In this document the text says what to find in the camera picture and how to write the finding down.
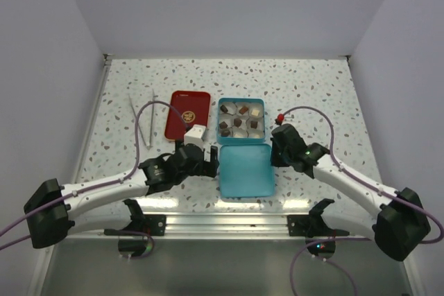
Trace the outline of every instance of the gray floor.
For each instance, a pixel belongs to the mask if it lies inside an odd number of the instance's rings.
[[[301,244],[161,240],[152,256],[129,263],[119,258],[117,240],[67,240],[56,248],[43,295],[292,295],[289,265]],[[352,274],[361,296],[411,292],[404,266],[373,243],[338,244],[332,259]],[[300,296],[353,295],[342,272],[308,254],[296,263],[295,279]]]

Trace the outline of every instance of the red tray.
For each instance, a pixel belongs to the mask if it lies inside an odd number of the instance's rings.
[[[210,94],[206,92],[186,92],[178,90],[171,95],[170,104],[182,115],[188,125],[207,126],[210,113]],[[165,126],[165,137],[168,140],[183,140],[185,129],[176,113],[169,110]]]

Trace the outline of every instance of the gold emblem on red tray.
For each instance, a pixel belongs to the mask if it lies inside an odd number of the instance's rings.
[[[185,121],[185,123],[191,123],[194,119],[196,119],[196,115],[192,111],[185,111],[182,114],[182,118]]]

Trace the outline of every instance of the white tabletop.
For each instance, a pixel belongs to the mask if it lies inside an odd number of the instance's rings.
[[[346,60],[289,59],[149,59],[113,60],[96,122],[92,129],[78,181],[95,180],[132,168],[135,160],[131,96],[148,95],[169,102],[175,90],[211,94],[207,145],[216,143],[217,101],[221,97],[262,98],[266,110],[266,143],[270,142],[273,119],[296,105],[324,111],[336,130],[336,154],[346,164],[379,180],[375,158]],[[164,138],[168,110],[155,106],[153,147],[141,148],[141,160],[173,152]],[[329,129],[322,117],[308,111],[291,115],[307,143],[328,146]],[[290,168],[275,168],[275,195],[269,198],[226,200],[218,180],[188,177],[170,191],[140,198],[144,211],[189,213],[255,212],[305,213],[323,198],[332,198],[348,211],[363,209],[335,189],[298,174]]]

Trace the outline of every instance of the blue container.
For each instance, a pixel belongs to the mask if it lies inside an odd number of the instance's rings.
[[[223,198],[269,197],[275,193],[275,174],[271,166],[271,147],[263,138],[233,138],[219,135],[219,110],[225,102],[259,103],[260,98],[221,98],[217,106],[217,142],[224,145],[219,153],[219,188]]]
[[[230,137],[221,137],[219,134],[219,108],[221,107],[224,102],[246,102],[246,103],[259,103],[264,108],[264,114],[265,114],[265,104],[264,101],[260,98],[230,98],[230,97],[224,97],[219,99],[219,103],[217,105],[217,124],[216,124],[216,138],[217,142],[221,145],[255,145],[259,143],[263,143],[265,141],[265,134],[263,138],[259,139],[253,139],[253,138],[230,138]]]

